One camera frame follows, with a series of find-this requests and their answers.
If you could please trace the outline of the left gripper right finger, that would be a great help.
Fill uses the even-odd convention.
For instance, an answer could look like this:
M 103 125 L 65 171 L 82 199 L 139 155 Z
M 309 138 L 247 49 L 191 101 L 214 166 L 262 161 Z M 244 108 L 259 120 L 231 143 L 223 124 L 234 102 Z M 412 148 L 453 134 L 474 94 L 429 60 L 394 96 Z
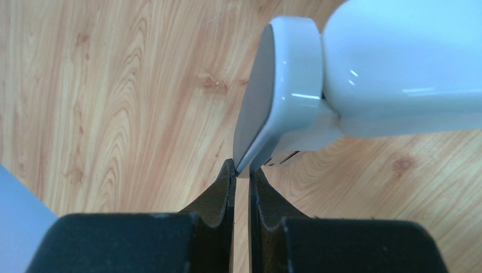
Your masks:
M 430 234 L 399 220 L 311 218 L 250 176 L 251 272 L 446 272 Z

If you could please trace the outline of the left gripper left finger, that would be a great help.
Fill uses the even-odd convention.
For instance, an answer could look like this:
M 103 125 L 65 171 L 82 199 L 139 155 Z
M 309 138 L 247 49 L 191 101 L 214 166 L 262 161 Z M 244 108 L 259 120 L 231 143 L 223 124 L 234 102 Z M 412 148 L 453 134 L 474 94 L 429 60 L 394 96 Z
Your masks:
M 57 219 L 28 272 L 231 272 L 232 159 L 175 213 L 76 213 Z

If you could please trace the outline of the white stapler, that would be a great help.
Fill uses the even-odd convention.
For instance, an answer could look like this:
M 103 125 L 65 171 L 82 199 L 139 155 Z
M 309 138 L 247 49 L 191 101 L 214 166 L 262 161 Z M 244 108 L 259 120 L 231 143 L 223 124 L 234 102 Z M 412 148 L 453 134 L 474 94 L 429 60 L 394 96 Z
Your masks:
M 263 29 L 233 142 L 249 177 L 344 137 L 481 128 L 480 1 L 347 1 Z

